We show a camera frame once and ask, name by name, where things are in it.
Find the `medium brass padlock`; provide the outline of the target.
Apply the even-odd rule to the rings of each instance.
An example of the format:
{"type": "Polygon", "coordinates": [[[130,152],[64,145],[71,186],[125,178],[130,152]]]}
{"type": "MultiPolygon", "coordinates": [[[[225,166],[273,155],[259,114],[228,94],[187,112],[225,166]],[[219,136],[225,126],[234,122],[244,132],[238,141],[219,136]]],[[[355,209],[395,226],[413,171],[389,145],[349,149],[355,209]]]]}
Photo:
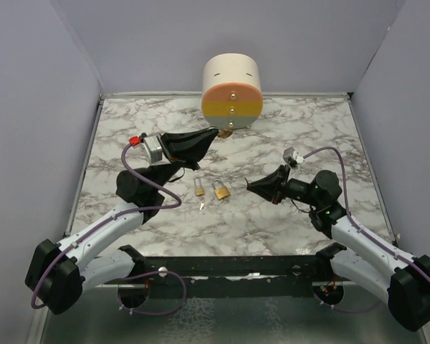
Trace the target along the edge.
{"type": "Polygon", "coordinates": [[[217,178],[212,181],[212,188],[214,190],[215,197],[222,201],[231,196],[229,189],[224,185],[224,182],[217,178]]]}

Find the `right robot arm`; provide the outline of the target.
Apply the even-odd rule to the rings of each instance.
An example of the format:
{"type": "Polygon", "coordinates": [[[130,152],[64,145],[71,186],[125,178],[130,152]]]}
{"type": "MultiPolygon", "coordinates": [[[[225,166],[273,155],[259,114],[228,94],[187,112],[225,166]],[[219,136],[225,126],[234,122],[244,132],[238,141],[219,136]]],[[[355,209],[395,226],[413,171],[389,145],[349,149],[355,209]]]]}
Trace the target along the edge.
{"type": "Polygon", "coordinates": [[[283,199],[310,207],[313,227],[337,243],[338,251],[315,262],[322,280],[346,278],[384,302],[410,331],[430,322],[430,257],[415,257],[388,243],[355,220],[339,202],[343,192],[335,173],[323,170],[306,183],[289,177],[281,165],[271,175],[247,183],[247,190],[273,204],[283,199]]]}

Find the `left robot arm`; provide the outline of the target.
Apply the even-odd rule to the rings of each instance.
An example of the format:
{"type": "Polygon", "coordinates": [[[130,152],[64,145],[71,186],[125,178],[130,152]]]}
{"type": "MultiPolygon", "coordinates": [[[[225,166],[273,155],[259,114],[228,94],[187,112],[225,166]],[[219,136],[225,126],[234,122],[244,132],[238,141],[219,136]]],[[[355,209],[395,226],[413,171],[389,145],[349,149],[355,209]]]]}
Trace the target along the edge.
{"type": "Polygon", "coordinates": [[[181,197],[166,184],[181,169],[198,170],[218,134],[219,129],[208,127],[130,138],[120,156],[124,169],[116,178],[119,201],[113,209],[82,231],[56,243],[45,239],[35,248],[24,280],[32,291],[32,308],[45,307],[61,315],[93,287],[153,276],[154,272],[146,270],[145,259],[130,247],[105,257],[101,252],[159,211],[182,205],[181,197]]]}

